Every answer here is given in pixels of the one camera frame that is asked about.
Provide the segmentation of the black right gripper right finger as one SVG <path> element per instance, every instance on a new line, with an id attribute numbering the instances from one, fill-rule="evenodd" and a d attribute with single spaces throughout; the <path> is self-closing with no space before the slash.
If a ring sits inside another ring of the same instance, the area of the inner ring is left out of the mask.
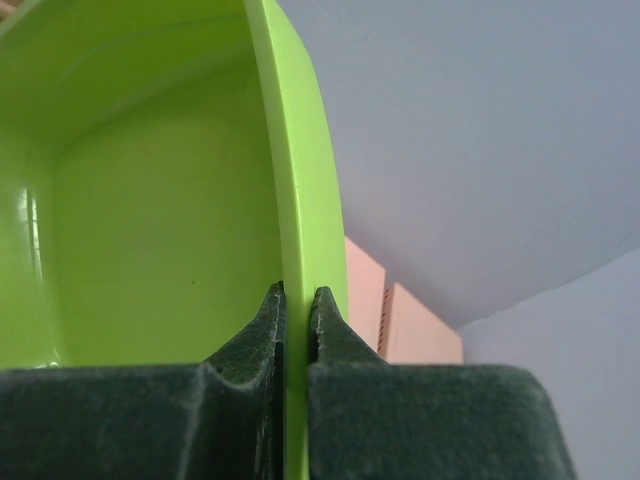
<path id="1" fill-rule="evenodd" d="M 504 365 L 394 365 L 343 320 L 327 287 L 311 310 L 314 479 L 572 479 L 551 400 Z"/>

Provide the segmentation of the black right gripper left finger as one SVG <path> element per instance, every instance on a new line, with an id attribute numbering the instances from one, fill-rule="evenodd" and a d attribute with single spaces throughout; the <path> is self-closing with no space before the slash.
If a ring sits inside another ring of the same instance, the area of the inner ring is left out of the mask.
<path id="1" fill-rule="evenodd" d="M 281 479 L 285 326 L 281 283 L 202 362 L 5 370 L 5 479 Z"/>

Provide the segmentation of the pink perforated basket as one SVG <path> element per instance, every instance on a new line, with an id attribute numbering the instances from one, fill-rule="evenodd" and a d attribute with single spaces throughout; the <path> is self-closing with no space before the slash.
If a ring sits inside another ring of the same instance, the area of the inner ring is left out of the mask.
<path id="1" fill-rule="evenodd" d="M 351 239 L 345 239 L 348 323 L 375 352 L 385 290 L 386 270 Z"/>
<path id="2" fill-rule="evenodd" d="M 459 334 L 398 283 L 383 298 L 378 353 L 392 364 L 462 364 Z"/>

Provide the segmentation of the green plastic tray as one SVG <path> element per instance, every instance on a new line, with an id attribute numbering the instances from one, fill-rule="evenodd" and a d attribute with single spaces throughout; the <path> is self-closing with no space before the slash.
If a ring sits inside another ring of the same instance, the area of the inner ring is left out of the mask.
<path id="1" fill-rule="evenodd" d="M 24 1 L 1 21 L 1 364 L 191 363 L 282 282 L 286 475 L 315 291 L 347 303 L 327 117 L 276 1 Z"/>

